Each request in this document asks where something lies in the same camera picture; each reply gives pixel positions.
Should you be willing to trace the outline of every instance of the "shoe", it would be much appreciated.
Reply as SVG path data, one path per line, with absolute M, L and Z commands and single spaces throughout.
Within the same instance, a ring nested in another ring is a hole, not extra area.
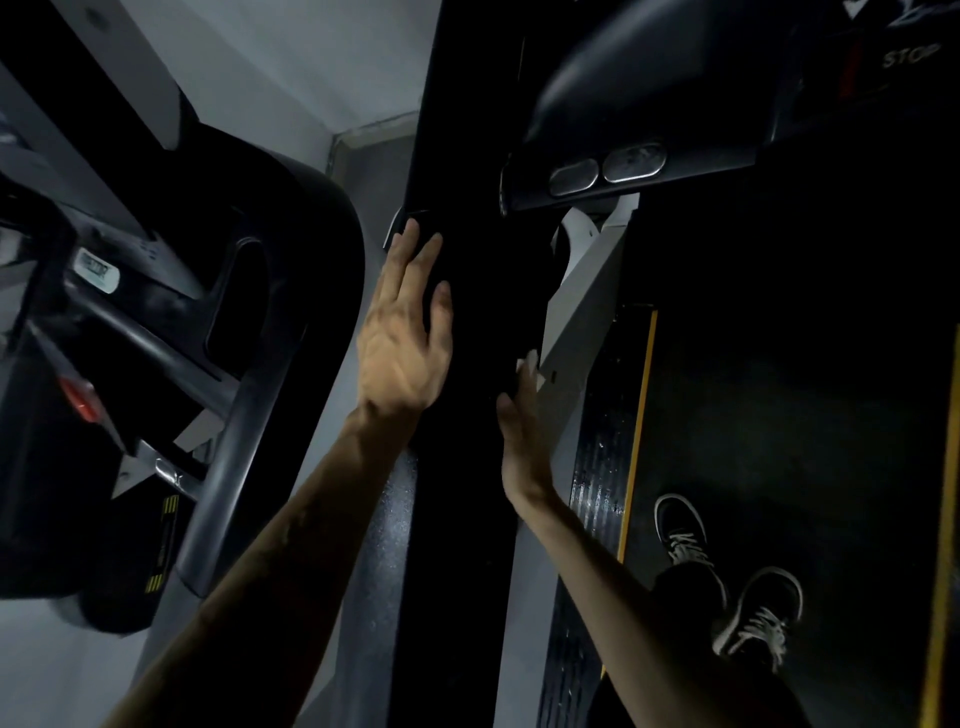
M 734 659 L 749 656 L 773 672 L 786 657 L 786 635 L 804 614 L 804 590 L 789 571 L 767 567 L 755 573 L 736 614 L 713 642 L 713 651 Z
M 693 504 L 683 496 L 668 493 L 654 504 L 654 525 L 657 538 L 670 556 L 673 566 L 703 564 L 710 569 L 720 587 L 723 609 L 727 609 L 727 585 L 716 572 L 707 555 L 707 530 Z

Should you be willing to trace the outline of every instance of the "hand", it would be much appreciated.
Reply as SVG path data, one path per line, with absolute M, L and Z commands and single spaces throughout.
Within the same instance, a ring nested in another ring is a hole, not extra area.
M 537 424 L 537 353 L 517 367 L 516 398 L 496 398 L 496 417 L 503 433 L 503 490 L 521 518 L 531 508 L 557 498 L 550 455 L 540 441 Z
M 359 399 L 386 416 L 419 416 L 444 388 L 453 355 L 450 284 L 440 283 L 430 304 L 430 334 L 423 328 L 423 293 L 443 239 L 434 235 L 413 261 L 420 225 L 408 220 L 394 235 L 360 329 Z

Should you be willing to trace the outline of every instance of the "shoe sole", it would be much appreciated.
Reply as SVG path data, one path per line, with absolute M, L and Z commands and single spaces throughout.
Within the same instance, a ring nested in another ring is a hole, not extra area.
M 740 592 L 740 598 L 736 601 L 736 613 L 733 615 L 733 619 L 731 619 L 730 624 L 724 628 L 724 631 L 717 635 L 717 639 L 713 641 L 713 652 L 717 655 L 723 652 L 723 648 L 727 646 L 727 643 L 733 636 L 733 632 L 736 630 L 736 625 L 740 623 L 740 618 L 743 616 L 743 597 L 747 595 L 747 590 L 750 589 L 750 585 L 768 573 L 775 573 L 784 577 L 797 588 L 797 594 L 800 596 L 800 606 L 797 609 L 797 618 L 794 621 L 800 621 L 804 615 L 804 588 L 800 586 L 800 580 L 786 569 L 781 569 L 780 567 L 764 567 L 750 577 L 747 586 Z
M 660 513 L 660 504 L 663 503 L 665 500 L 670 500 L 670 499 L 678 500 L 679 502 L 681 502 L 683 505 L 685 505 L 687 508 L 690 509 L 690 513 L 693 514 L 693 518 L 695 518 L 697 520 L 697 523 L 700 524 L 700 531 L 701 533 L 704 534 L 704 546 L 706 546 L 708 543 L 707 529 L 704 527 L 704 522 L 700 518 L 700 512 L 693 507 L 693 503 L 691 503 L 689 500 L 687 500 L 685 497 L 681 496 L 678 493 L 665 493 L 659 498 L 657 498 L 657 502 L 654 503 L 654 528 L 657 529 L 657 538 L 660 541 L 660 543 L 661 544 L 663 543 L 663 537 L 660 534 L 660 518 L 658 518 L 658 514 Z M 729 596 L 727 594 L 727 585 L 723 583 L 723 579 L 720 578 L 720 575 L 716 571 L 714 571 L 713 569 L 710 569 L 710 573 L 713 574 L 713 578 L 717 580 L 717 584 L 720 587 L 720 594 L 722 596 L 721 598 L 723 599 L 723 608 L 724 608 L 724 611 L 726 612 L 727 604 L 730 601 Z

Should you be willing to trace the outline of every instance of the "black pants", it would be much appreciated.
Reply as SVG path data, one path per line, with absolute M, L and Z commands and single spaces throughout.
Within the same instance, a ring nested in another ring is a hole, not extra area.
M 680 564 L 657 577 L 653 598 L 677 622 L 680 649 L 709 649 L 713 622 L 723 616 L 723 604 L 712 572 L 700 564 Z M 763 666 L 740 664 L 748 679 L 776 705 L 791 724 L 807 726 L 796 696 L 776 675 Z M 593 696 L 587 717 L 588 728 L 630 728 L 633 726 L 623 703 L 604 675 Z

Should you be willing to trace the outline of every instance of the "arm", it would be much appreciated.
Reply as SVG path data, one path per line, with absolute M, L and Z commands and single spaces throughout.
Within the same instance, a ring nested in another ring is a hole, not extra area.
M 394 238 L 358 339 L 359 404 L 317 469 L 267 524 L 105 728 L 289 726 L 313 682 L 390 471 L 452 355 L 446 283 L 422 299 L 440 253 Z
M 535 362 L 519 368 L 514 400 L 497 399 L 503 487 L 564 581 L 627 713 L 637 726 L 782 725 L 708 646 L 681 647 L 674 625 L 553 488 L 536 415 Z

